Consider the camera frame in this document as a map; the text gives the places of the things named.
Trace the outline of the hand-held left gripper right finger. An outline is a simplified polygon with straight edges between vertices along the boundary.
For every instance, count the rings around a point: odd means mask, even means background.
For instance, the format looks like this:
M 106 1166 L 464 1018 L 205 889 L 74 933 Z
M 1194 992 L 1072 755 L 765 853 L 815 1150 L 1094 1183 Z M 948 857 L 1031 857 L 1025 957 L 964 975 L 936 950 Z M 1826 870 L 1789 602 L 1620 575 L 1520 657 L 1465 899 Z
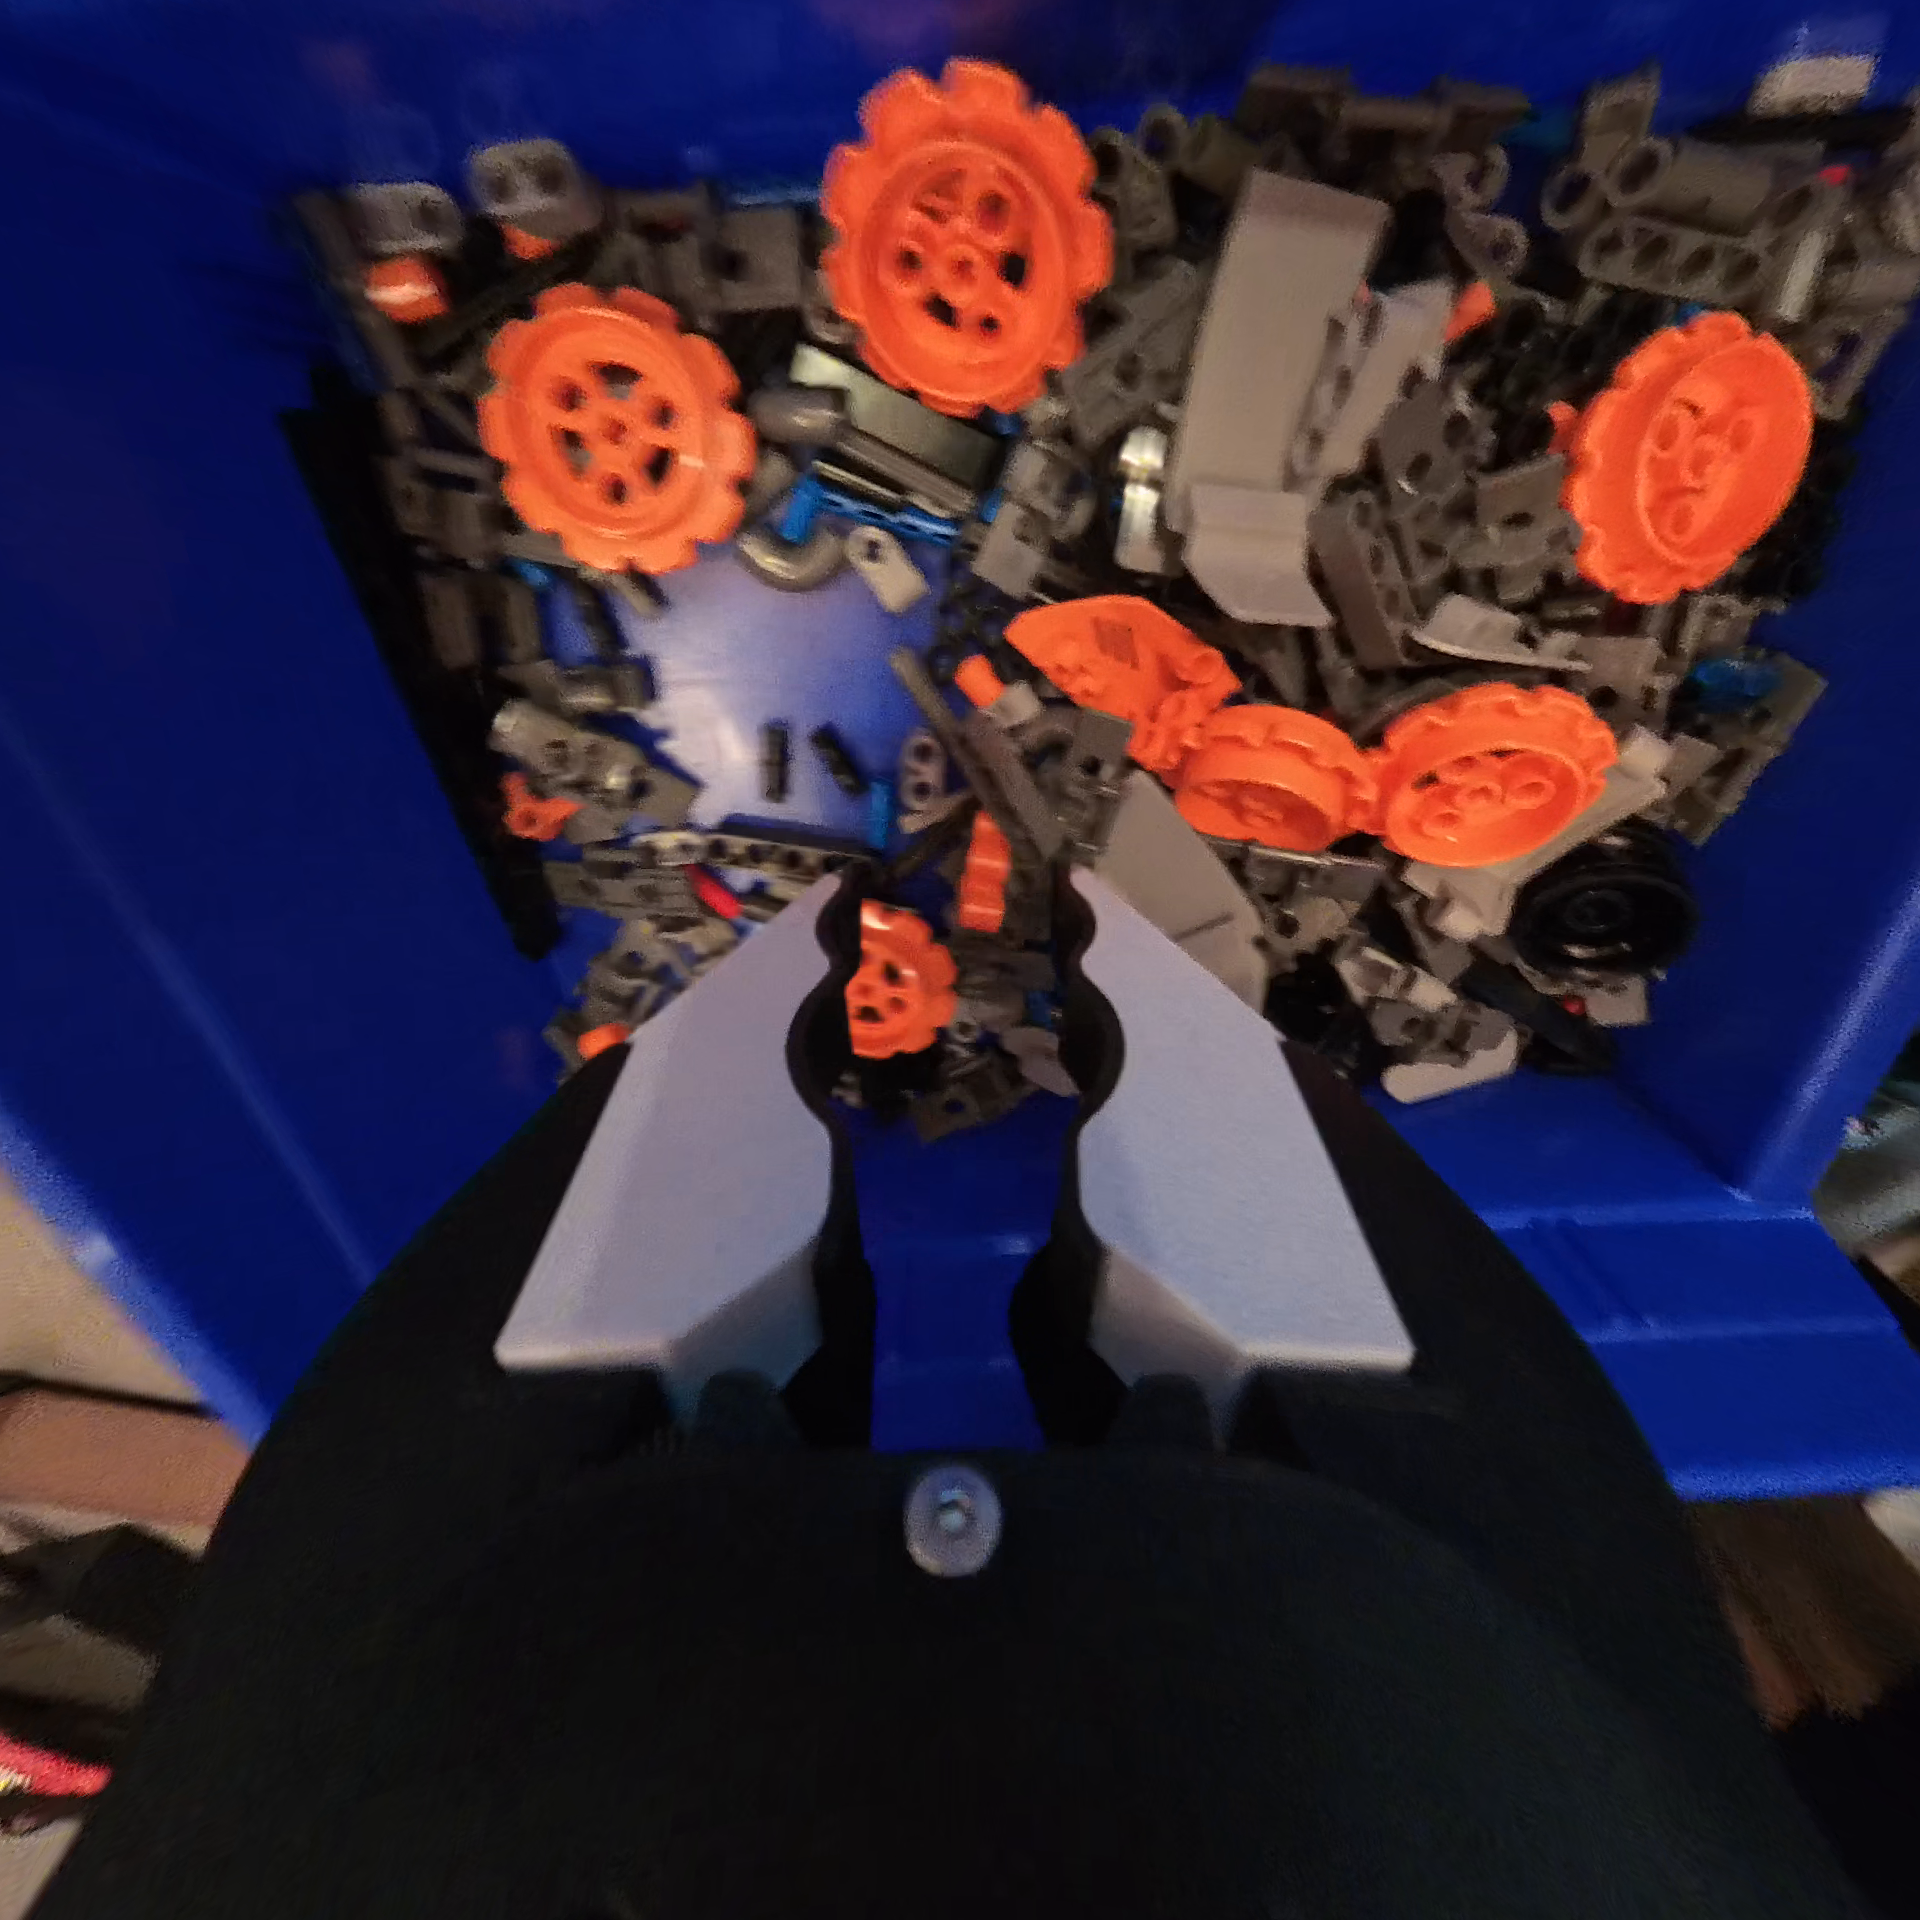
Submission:
M 1044 1442 L 1149 1377 L 1213 1432 L 1265 1379 L 1388 1383 L 1413 1335 L 1278 1027 L 1089 870 L 1054 887 L 1072 1090 L 1046 1239 L 1007 1330 Z

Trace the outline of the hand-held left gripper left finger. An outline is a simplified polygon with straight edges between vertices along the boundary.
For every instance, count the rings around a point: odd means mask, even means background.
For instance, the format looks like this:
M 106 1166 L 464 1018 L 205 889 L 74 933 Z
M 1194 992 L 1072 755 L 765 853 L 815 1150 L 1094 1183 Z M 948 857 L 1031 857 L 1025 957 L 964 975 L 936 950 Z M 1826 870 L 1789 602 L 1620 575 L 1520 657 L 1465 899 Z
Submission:
M 753 1373 L 829 1447 L 873 1434 L 873 1270 L 832 1115 L 862 887 L 815 880 L 641 1024 L 519 1295 L 510 1373 L 641 1370 L 688 1417 Z

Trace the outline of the orange toothed toy wheel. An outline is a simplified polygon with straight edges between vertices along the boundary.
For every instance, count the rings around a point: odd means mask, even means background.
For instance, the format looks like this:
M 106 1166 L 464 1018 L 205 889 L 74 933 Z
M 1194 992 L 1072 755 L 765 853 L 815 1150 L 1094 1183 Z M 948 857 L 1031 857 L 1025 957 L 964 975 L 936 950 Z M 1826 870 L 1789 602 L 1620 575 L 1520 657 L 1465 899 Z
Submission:
M 922 915 L 876 898 L 862 902 L 857 935 L 845 985 L 853 1055 L 881 1062 L 933 1048 L 956 1011 L 953 953 Z

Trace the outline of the blue plastic bin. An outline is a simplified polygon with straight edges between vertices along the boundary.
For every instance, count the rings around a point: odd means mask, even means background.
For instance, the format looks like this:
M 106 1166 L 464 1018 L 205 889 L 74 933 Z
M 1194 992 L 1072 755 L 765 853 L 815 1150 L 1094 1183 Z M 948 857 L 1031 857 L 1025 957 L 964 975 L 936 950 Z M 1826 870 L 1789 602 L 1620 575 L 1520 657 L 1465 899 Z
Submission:
M 1914 86 L 1914 3 L 5 3 L 5 1159 L 254 1442 L 554 1083 L 520 957 L 281 417 L 337 342 L 281 213 L 557 137 L 600 178 L 805 185 L 898 65 L 1085 123 L 1260 59 L 1522 88 L 1776 61 Z M 1695 855 L 1620 1067 L 1398 1118 L 1592 1342 L 1694 1499 L 1914 1485 L 1914 1349 L 1808 1201 L 1914 1027 L 1914 347 L 1879 365 L 1828 677 Z

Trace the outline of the pile of toy building parts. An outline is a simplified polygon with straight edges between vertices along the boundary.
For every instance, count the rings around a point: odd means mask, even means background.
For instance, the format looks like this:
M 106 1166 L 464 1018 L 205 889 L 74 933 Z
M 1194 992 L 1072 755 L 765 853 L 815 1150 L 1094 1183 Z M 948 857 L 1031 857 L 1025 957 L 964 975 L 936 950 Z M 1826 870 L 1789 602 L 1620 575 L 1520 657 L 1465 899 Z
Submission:
M 1826 681 L 1754 637 L 1832 543 L 1914 320 L 1914 93 L 1776 63 L 1665 123 L 1262 63 L 1080 129 L 896 70 L 812 195 L 615 190 L 552 137 L 287 208 L 342 331 L 285 417 L 544 1027 L 624 1048 L 815 877 L 929 923 L 938 1138 L 1060 1067 L 1054 881 L 1103 880 L 1400 1103 L 1602 1075 L 1704 845 Z M 1176 783 L 1006 637 L 1135 593 L 1239 691 Z

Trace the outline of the black power adapter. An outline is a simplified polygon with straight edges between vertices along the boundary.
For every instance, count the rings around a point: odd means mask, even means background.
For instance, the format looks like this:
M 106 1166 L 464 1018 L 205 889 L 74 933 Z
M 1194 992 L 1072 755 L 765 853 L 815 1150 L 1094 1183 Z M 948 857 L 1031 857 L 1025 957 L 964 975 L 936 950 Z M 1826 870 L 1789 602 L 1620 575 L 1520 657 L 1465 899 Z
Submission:
M 5 1534 L 5 1696 L 133 1714 L 199 1573 L 194 1552 L 125 1522 Z

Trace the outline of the red flat item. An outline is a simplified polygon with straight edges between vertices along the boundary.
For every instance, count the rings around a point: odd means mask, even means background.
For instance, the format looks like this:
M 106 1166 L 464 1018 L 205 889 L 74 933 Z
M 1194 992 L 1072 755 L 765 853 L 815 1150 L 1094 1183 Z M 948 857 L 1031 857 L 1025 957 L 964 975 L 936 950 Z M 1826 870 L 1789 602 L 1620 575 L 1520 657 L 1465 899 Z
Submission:
M 1 1730 L 1 1835 L 82 1817 L 110 1779 L 110 1765 Z

